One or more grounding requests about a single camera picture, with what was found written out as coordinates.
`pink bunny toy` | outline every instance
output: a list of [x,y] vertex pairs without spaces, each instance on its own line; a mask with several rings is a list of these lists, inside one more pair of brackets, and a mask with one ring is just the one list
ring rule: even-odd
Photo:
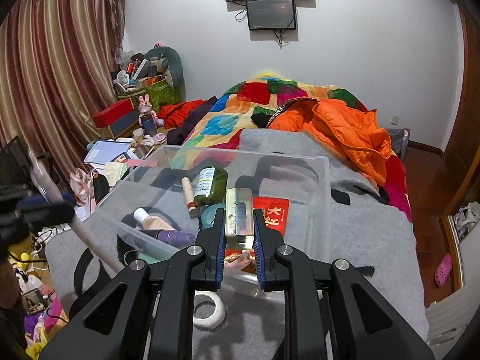
[[[138,105],[138,111],[140,115],[147,114],[148,111],[150,111],[155,126],[162,126],[162,124],[158,122],[157,113],[152,109],[152,104],[150,104],[150,96],[148,96],[147,94],[145,95],[145,98],[143,96],[139,96],[139,101],[140,104]],[[140,120],[140,116],[138,116],[138,124],[140,125],[140,127],[142,127],[142,121]]]

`white tape roll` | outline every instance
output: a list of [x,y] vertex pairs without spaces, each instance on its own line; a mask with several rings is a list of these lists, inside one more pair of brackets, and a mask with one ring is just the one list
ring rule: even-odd
[[225,318],[225,306],[222,299],[215,293],[209,291],[195,291],[195,300],[193,301],[193,309],[202,302],[209,302],[215,304],[213,314],[207,318],[193,317],[193,324],[197,327],[207,329],[215,329],[222,323]]

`pink slipper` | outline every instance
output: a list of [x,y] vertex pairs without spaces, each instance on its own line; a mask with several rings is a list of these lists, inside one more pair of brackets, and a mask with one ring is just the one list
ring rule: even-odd
[[442,261],[438,264],[435,271],[435,283],[437,287],[441,287],[445,284],[452,268],[452,256],[450,253],[447,253],[443,256]]

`small monitor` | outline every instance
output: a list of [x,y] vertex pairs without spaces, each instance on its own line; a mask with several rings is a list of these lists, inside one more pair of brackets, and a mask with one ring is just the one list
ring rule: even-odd
[[293,0],[247,0],[249,30],[294,30],[297,27]]

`red jacket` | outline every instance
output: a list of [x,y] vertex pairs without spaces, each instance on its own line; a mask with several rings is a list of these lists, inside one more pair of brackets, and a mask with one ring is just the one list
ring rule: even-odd
[[180,127],[189,112],[204,102],[206,102],[206,100],[193,100],[173,105],[164,105],[157,112],[157,116],[159,119],[163,119],[167,130],[169,128]]

